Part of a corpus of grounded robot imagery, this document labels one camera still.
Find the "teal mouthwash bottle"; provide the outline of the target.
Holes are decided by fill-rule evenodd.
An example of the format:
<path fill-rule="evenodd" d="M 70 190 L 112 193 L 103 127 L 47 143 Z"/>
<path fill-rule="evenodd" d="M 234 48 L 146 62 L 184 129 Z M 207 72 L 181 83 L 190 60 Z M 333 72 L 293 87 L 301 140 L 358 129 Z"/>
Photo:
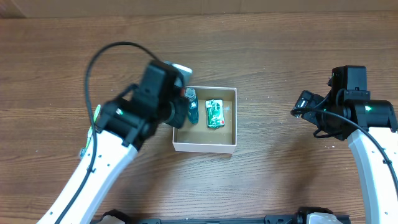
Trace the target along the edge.
<path fill-rule="evenodd" d="M 189 100 L 188 120 L 192 124 L 197 124 L 199 120 L 199 113 L 198 113 L 198 98 L 195 89 L 187 88 L 185 90 L 185 97 Z"/>

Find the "green white packet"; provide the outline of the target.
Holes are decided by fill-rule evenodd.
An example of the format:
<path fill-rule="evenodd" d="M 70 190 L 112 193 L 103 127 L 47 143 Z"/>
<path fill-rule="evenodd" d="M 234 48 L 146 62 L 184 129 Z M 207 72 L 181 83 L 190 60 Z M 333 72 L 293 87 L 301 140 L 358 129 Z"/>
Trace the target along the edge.
<path fill-rule="evenodd" d="M 207 126 L 218 129 L 225 125 L 223 114 L 223 100 L 213 99 L 205 101 Z"/>

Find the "green toothbrush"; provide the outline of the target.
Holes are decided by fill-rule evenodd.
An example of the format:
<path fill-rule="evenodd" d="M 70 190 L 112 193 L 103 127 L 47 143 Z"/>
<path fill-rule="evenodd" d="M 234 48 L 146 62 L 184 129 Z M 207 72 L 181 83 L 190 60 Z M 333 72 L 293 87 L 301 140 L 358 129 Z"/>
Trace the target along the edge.
<path fill-rule="evenodd" d="M 101 111 L 101 105 L 97 105 L 97 107 L 95 109 L 95 112 L 94 112 L 94 115 L 93 115 L 93 121 L 94 122 L 96 122 L 96 119 L 97 119 L 100 111 Z M 88 146 L 90 145 L 92 134 L 93 134 L 93 128 L 90 127 L 88 132 L 87 132 L 86 145 L 85 145 L 85 147 L 81 148 L 81 150 L 80 150 L 80 154 L 79 154 L 80 160 L 83 159 L 83 157 L 84 157 L 84 155 L 86 153 L 86 150 L 88 149 Z"/>

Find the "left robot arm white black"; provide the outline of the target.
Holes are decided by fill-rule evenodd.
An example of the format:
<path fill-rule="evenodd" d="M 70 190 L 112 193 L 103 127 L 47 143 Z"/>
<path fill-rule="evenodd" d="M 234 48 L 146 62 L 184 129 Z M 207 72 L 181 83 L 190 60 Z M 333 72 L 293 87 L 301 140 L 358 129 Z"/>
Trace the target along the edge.
<path fill-rule="evenodd" d="M 89 223 L 120 173 L 159 124 L 180 129 L 188 100 L 182 92 L 192 69 L 151 61 L 139 85 L 102 107 L 75 172 L 40 223 Z"/>

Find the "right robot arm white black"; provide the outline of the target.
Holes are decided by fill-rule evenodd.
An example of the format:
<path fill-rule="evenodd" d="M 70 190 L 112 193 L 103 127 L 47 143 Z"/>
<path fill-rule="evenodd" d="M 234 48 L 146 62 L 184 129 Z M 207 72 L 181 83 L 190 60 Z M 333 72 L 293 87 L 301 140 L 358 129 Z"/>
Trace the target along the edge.
<path fill-rule="evenodd" d="M 387 100 L 373 100 L 366 67 L 335 67 L 325 97 L 304 90 L 291 115 L 314 124 L 315 138 L 347 141 L 363 195 L 366 223 L 397 223 L 397 118 Z"/>

